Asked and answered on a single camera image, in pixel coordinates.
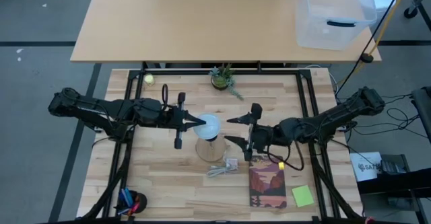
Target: plant pot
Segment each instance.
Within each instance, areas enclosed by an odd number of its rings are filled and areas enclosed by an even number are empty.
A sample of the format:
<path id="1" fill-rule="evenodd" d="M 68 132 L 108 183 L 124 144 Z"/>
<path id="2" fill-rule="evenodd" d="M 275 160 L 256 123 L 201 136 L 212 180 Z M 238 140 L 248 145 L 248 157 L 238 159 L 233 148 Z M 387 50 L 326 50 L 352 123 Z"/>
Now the plant pot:
<path id="1" fill-rule="evenodd" d="M 213 77 L 211 77 L 211 84 L 213 85 L 213 87 L 214 87 L 214 88 L 216 88 L 216 89 L 218 89 L 218 90 L 220 90 L 220 91 L 225 90 L 225 89 L 227 89 L 227 88 L 228 88 L 228 86 L 227 86 L 227 85 L 226 85 L 226 86 L 223 86 L 223 87 L 216 86 L 216 85 L 214 84 L 214 82 L 213 82 Z"/>

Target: book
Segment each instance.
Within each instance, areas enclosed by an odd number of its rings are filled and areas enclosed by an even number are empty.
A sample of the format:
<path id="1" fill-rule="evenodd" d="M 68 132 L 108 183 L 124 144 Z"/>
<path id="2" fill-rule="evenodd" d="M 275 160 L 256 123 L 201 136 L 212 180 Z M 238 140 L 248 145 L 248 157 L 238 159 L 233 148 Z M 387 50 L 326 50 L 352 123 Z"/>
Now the book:
<path id="1" fill-rule="evenodd" d="M 250 206 L 286 208 L 284 171 L 266 155 L 254 155 L 248 169 L 250 180 Z"/>

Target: white cable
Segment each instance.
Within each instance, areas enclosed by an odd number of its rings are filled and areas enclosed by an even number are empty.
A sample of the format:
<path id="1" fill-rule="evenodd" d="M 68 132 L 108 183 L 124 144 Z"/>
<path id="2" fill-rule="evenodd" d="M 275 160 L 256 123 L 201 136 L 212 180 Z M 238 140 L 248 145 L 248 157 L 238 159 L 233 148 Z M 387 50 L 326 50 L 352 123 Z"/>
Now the white cable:
<path id="1" fill-rule="evenodd" d="M 311 67 L 318 67 L 318 68 L 321 68 L 322 66 L 320 66 L 320 65 L 309 65 L 309 66 L 307 66 L 306 68 L 311 68 Z M 338 91 L 339 91 L 337 81 L 335 80 L 334 76 L 333 76 L 330 72 L 329 72 L 329 76 L 331 77 L 332 81 L 334 82 L 334 84 L 335 84 L 335 86 L 336 86 L 335 94 L 337 94 L 337 93 L 338 93 Z"/>
<path id="2" fill-rule="evenodd" d="M 235 174 L 238 172 L 238 160 L 228 159 L 226 161 L 225 154 L 226 152 L 223 154 L 223 162 L 226 166 L 210 166 L 209 171 L 207 172 L 208 178 L 215 177 L 219 174 Z"/>

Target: wooden table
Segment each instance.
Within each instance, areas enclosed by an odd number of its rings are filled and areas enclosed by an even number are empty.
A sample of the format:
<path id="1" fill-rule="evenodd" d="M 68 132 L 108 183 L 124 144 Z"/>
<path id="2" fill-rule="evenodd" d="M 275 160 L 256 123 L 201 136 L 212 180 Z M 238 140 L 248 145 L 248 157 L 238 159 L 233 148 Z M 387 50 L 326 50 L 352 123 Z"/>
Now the wooden table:
<path id="1" fill-rule="evenodd" d="M 328 70 L 311 71 L 319 111 L 334 107 L 335 98 Z M 124 69 L 112 71 L 106 100 L 124 97 L 128 72 Z M 235 78 L 236 88 L 245 98 L 243 102 L 227 91 L 214 89 L 206 75 L 156 75 L 156 84 L 152 87 L 145 85 L 142 97 L 161 100 L 163 83 L 169 86 L 169 103 L 176 101 L 180 91 L 186 92 L 185 109 L 195 116 L 204 112 L 217 114 L 222 121 L 221 135 L 248 136 L 248 126 L 230 124 L 226 120 L 246 114 L 253 102 L 263 107 L 259 124 L 274 125 L 288 117 L 302 117 L 295 76 L 236 75 Z M 105 136 L 97 134 L 96 140 Z M 195 152 L 197 136 L 192 130 L 183 133 L 181 150 L 174 149 L 174 138 L 173 130 L 138 127 L 135 131 L 127 185 L 148 197 L 146 210 L 136 215 L 138 220 L 310 221 L 311 216 L 319 216 L 308 145 L 300 146 L 305 160 L 304 170 L 285 170 L 287 208 L 266 209 L 249 206 L 248 163 L 234 143 L 226 141 L 229 145 L 227 156 L 238 158 L 239 173 L 208 178 L 205 175 L 208 167 L 222 163 L 207 163 L 198 157 Z M 337 133 L 335 139 L 345 143 L 344 134 Z M 271 150 L 282 155 L 287 152 L 286 148 L 277 146 L 272 146 Z M 347 149 L 329 142 L 327 150 L 335 186 L 360 213 L 362 203 Z M 111 141 L 101 141 L 94 146 L 77 216 L 88 212 L 104 191 L 113 151 L 114 143 Z M 289 162 L 300 164 L 294 147 Z M 306 184 L 312 190 L 314 204 L 298 208 L 292 188 Z M 114 193 L 113 200 L 116 200 L 118 190 Z M 326 188 L 324 193 L 326 206 L 330 207 Z"/>
<path id="2" fill-rule="evenodd" d="M 343 51 L 296 44 L 296 0 L 92 0 L 73 62 L 355 62 L 366 28 Z M 374 46 L 371 42 L 368 49 Z M 381 61 L 376 50 L 374 61 Z"/>

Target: floor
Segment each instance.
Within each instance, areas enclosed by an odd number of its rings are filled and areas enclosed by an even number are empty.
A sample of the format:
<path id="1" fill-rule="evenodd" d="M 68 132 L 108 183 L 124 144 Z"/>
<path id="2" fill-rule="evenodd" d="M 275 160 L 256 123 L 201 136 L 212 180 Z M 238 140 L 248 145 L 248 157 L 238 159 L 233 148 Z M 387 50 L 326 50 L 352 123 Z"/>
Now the floor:
<path id="1" fill-rule="evenodd" d="M 402 16 L 410 1 L 401 2 L 384 40 L 431 38 L 420 16 L 412 20 Z M 0 0 L 0 41 L 74 41 L 89 2 Z M 425 0 L 424 7 L 431 13 L 431 0 Z M 71 47 L 0 47 L 0 108 L 3 109 L 0 219 L 4 223 L 41 223 L 50 215 L 77 121 L 52 117 L 46 108 L 53 94 L 63 87 L 74 87 L 84 94 L 93 68 L 91 64 L 70 63 L 72 50 Z M 381 46 L 379 50 L 383 63 L 369 65 L 354 75 L 339 97 L 349 96 L 365 85 L 377 89 L 381 95 L 395 96 L 430 84 L 429 46 Z M 112 68 L 131 67 L 139 65 L 103 65 L 94 96 L 103 97 Z M 340 80 L 351 68 L 352 65 L 331 65 L 330 72 Z M 408 116 L 416 114 L 408 99 L 394 102 L 390 107 L 402 109 Z M 367 125 L 394 120 L 382 113 L 373 118 L 359 118 L 358 122 Z M 409 128 L 424 134 L 420 121 Z M 385 126 L 376 126 L 363 131 L 385 129 Z M 75 217 L 93 140 L 94 133 L 85 130 L 60 220 Z M 354 133 L 350 146 L 358 151 L 404 153 L 413 170 L 431 167 L 430 142 L 405 130 L 372 136 Z M 431 220 L 431 201 L 422 199 L 422 203 Z M 397 211 L 378 196 L 364 196 L 364 205 L 365 213 L 378 220 L 417 223 L 413 212 Z"/>

